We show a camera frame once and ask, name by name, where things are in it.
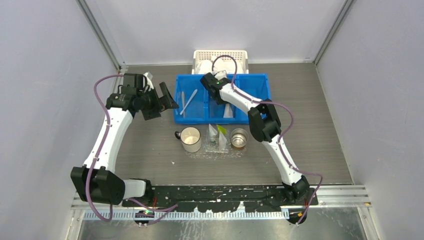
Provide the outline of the teal cap toothpaste tube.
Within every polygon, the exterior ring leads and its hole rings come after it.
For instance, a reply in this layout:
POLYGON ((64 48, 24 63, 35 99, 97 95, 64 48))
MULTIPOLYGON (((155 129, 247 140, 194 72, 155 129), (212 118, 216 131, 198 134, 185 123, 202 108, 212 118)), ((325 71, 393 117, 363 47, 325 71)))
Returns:
POLYGON ((211 125, 208 125, 208 139, 210 142, 216 142, 216 140, 218 139, 219 134, 218 131, 211 125))

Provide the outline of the white enamel mug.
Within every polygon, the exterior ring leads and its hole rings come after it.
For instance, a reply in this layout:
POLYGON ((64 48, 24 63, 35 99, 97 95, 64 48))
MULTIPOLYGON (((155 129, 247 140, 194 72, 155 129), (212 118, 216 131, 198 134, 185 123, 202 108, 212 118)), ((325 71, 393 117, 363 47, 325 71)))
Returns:
POLYGON ((184 150, 195 153, 201 148, 201 133, 196 127, 185 127, 181 131, 175 131, 174 136, 182 143, 184 150))

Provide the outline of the red cap toothpaste tube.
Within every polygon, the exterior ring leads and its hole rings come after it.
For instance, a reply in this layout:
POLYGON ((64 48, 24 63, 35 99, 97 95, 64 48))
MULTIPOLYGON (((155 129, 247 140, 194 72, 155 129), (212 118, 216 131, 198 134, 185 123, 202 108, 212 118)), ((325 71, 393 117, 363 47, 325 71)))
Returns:
POLYGON ((218 136, 218 149, 220 151, 224 151, 226 149, 226 146, 227 146, 227 138, 225 134, 222 131, 220 131, 218 136))

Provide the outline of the small metal cup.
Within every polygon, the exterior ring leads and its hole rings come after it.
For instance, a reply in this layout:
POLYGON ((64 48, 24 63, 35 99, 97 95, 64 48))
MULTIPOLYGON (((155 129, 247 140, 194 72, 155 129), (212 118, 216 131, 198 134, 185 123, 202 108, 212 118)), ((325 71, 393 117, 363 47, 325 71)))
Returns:
POLYGON ((230 143, 235 149, 243 149, 246 146, 248 139, 248 132, 243 128, 236 128, 230 134, 230 143))

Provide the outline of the clear square textured holder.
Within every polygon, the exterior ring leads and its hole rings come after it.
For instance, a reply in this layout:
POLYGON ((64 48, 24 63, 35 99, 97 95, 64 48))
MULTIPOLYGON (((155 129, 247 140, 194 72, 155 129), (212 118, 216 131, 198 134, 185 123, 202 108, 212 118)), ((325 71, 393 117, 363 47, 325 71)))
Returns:
POLYGON ((217 138, 216 142, 210 142, 209 140, 209 129, 206 130, 205 135, 202 137, 202 149, 205 150, 207 153, 213 153, 213 154, 228 154, 230 151, 230 140, 228 134, 226 134, 226 149, 224 151, 219 150, 219 138, 217 138))

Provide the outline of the clear oval textured tray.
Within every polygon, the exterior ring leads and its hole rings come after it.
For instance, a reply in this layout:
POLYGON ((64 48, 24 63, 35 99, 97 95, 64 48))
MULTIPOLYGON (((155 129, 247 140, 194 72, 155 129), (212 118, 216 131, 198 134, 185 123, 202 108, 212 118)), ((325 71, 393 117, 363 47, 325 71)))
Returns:
MULTIPOLYGON (((228 134, 228 138, 231 142, 230 134, 229 133, 227 133, 227 134, 228 134)), ((189 158, 192 158, 192 159, 212 159, 212 160, 214 160, 214 159, 234 159, 234 158, 240 158, 240 157, 244 156, 245 153, 247 152, 246 147, 244 147, 243 149, 233 148, 231 143, 230 143, 229 152, 227 154, 217 154, 217 153, 206 152, 202 148, 202 137, 201 137, 201 148, 200 148, 200 150, 198 150, 197 152, 194 152, 194 153, 189 153, 189 152, 184 150, 184 153, 189 158)))

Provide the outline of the orange cap toothpaste tube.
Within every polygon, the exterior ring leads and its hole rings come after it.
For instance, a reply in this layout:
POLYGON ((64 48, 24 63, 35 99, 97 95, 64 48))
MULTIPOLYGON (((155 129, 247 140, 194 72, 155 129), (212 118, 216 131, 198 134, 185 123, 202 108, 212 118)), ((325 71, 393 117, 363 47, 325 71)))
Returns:
POLYGON ((225 104, 223 118, 233 118, 233 106, 230 103, 225 104))

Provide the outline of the yellow green toothpaste tube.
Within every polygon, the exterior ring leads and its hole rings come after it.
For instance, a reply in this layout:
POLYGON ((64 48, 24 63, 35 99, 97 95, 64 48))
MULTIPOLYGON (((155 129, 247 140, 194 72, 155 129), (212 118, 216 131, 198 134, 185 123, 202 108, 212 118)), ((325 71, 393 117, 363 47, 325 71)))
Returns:
POLYGON ((224 136, 227 134, 227 130, 223 126, 217 124, 216 127, 217 127, 217 130, 220 133, 222 133, 224 136))

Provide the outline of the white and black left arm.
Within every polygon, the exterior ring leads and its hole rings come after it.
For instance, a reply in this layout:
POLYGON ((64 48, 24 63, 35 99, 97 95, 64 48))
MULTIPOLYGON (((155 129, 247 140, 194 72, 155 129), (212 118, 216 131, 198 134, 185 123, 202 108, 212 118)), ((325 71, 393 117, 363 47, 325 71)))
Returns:
POLYGON ((147 121, 179 105, 165 82, 159 84, 162 96, 158 95, 149 72, 125 73, 122 78, 117 91, 100 102, 105 118, 98 138, 83 165, 71 170, 70 178, 82 201, 118 205, 134 198, 141 207, 148 207, 154 199, 151 182, 141 178, 123 180, 115 174, 119 149, 137 113, 147 121))

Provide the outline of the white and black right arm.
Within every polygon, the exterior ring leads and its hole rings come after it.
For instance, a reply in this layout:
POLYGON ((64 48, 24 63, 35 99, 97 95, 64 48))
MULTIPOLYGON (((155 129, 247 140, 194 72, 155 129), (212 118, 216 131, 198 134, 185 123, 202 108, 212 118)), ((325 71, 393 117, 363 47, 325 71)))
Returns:
POLYGON ((247 114, 251 136, 264 145, 277 166, 287 202, 299 205, 308 197, 310 184, 285 146, 275 103, 253 97, 228 78, 216 78, 210 72, 203 75, 200 82, 217 104, 229 103, 247 114))

